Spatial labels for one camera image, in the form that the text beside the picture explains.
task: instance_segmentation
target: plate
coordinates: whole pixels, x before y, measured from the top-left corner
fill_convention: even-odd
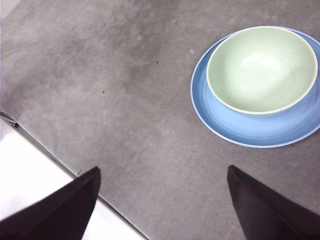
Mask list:
[[[320,43],[303,32],[285,28],[307,40],[319,62]],[[234,33],[213,44],[200,58],[193,71],[190,86],[191,100],[201,121],[219,137],[234,144],[252,148],[275,148],[293,144],[318,130],[320,128],[320,70],[311,91],[296,105],[275,115],[244,115],[218,101],[207,84],[207,63],[219,43],[232,34]]]

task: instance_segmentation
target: plate rim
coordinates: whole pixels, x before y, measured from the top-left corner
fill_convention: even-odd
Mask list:
[[[290,28],[290,27],[285,27],[285,26],[277,26],[277,25],[270,25],[270,26],[274,26],[274,27],[280,27],[280,28],[284,28],[284,29],[287,29],[287,30],[290,30],[290,31],[293,31],[295,33],[298,33],[300,35],[303,35],[304,37],[306,38],[309,38],[311,39],[312,41],[314,41],[316,44],[318,44],[320,46],[320,42],[317,41],[316,39],[314,39],[312,36],[304,33],[304,32],[301,32],[299,30],[296,30],[296,29],[293,29],[293,28]],[[214,130],[211,126],[209,126],[206,121],[202,118],[202,116],[200,115],[197,107],[196,107],[196,104],[195,104],[195,101],[194,101],[194,95],[193,95],[193,82],[194,82],[194,78],[195,78],[195,73],[199,67],[199,64],[202,62],[203,58],[208,54],[208,52],[214,48],[216,45],[220,44],[223,40],[225,40],[227,37],[233,35],[234,33],[236,32],[239,32],[243,29],[240,29],[240,30],[237,30],[237,31],[234,31],[226,36],[224,36],[223,38],[219,39],[218,41],[216,41],[213,45],[211,45],[205,52],[204,54],[201,56],[201,58],[198,60],[197,64],[195,65],[194,67],[194,70],[193,70],[193,73],[192,73],[192,76],[191,76],[191,82],[190,82],[190,96],[191,96],[191,102],[192,102],[192,105],[193,105],[193,108],[197,114],[197,116],[200,118],[200,120],[202,121],[202,123],[210,130],[212,131],[214,134],[216,134],[217,136],[219,136],[220,138],[230,142],[230,143],[233,143],[233,144],[237,144],[237,145],[240,145],[240,146],[244,146],[244,147],[249,147],[249,148],[258,148],[258,149],[269,149],[269,148],[278,148],[278,147],[283,147],[283,146],[287,146],[287,145],[290,145],[290,144],[294,144],[296,142],[299,142],[305,138],[307,138],[308,136],[310,136],[311,134],[313,134],[314,132],[316,132],[319,128],[320,128],[320,123],[318,124],[318,126],[316,126],[314,129],[312,129],[311,131],[309,131],[308,133],[306,133],[305,135],[299,137],[299,138],[296,138],[296,139],[293,139],[291,141],[287,141],[287,142],[283,142],[283,143],[279,143],[279,144],[273,144],[273,145],[254,145],[254,144],[247,144],[247,143],[243,143],[243,142],[240,142],[240,141],[235,141],[233,139],[230,139],[224,135],[222,135],[221,133],[217,132],[216,130]],[[318,74],[319,74],[319,71],[320,71],[320,68],[319,68],[319,65],[320,65],[320,62],[318,61]]]

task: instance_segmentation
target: bowl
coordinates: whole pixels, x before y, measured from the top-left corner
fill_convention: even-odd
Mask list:
[[[318,72],[316,54],[300,35],[278,26],[237,31],[213,51],[206,80],[232,110],[271,115],[302,100]]]

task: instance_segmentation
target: gray table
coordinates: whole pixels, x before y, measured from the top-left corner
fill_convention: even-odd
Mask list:
[[[320,39],[320,1],[22,0],[2,22],[1,111],[152,240],[244,239],[234,164],[320,213],[320,133],[254,149],[212,134],[190,100],[203,52],[281,25]]]

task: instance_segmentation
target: bowl rim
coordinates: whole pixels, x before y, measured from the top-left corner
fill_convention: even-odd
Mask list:
[[[215,53],[217,52],[217,50],[225,43],[227,42],[229,39],[233,38],[234,36],[237,36],[238,34],[240,33],[243,33],[243,32],[246,32],[246,31],[249,31],[249,30],[252,30],[252,29],[278,29],[278,30],[281,30],[281,31],[284,31],[284,32],[287,32],[287,33],[290,33],[292,34],[293,36],[295,36],[296,38],[299,38],[300,40],[302,40],[302,42],[308,47],[308,49],[310,50],[310,53],[311,55],[313,56],[313,63],[314,63],[314,73],[313,73],[313,77],[312,77],[312,81],[310,82],[310,85],[309,87],[307,88],[307,90],[299,97],[297,98],[296,100],[294,100],[293,102],[287,104],[286,106],[283,106],[283,107],[280,107],[280,108],[277,108],[277,109],[273,109],[273,110],[269,110],[269,111],[248,111],[248,110],[243,110],[243,109],[240,109],[240,108],[237,108],[237,107],[234,107],[228,103],[226,103],[225,101],[223,101],[214,91],[213,87],[211,86],[211,83],[209,81],[209,67],[211,65],[211,61],[215,55]],[[262,26],[252,26],[252,27],[248,27],[248,28],[244,28],[244,29],[241,29],[239,31],[236,31],[234,33],[232,33],[230,36],[228,36],[226,39],[224,39],[217,47],[216,49],[212,52],[209,60],[208,60],[208,63],[207,63],[207,66],[206,66],[206,82],[211,90],[211,92],[213,93],[213,95],[219,100],[219,102],[221,102],[223,105],[225,105],[226,107],[234,110],[234,111],[237,111],[239,113],[243,113],[243,114],[249,114],[249,115],[270,115],[270,114],[275,114],[275,113],[279,113],[279,112],[282,112],[290,107],[292,107],[293,105],[297,104],[298,102],[300,102],[309,92],[310,90],[312,89],[312,87],[314,86],[315,82],[316,82],[316,79],[317,79],[317,75],[318,75],[318,59],[317,59],[317,56],[316,56],[316,53],[314,51],[314,49],[311,47],[311,45],[302,37],[300,36],[299,34],[283,27],[283,26],[272,26],[272,25],[262,25]]]

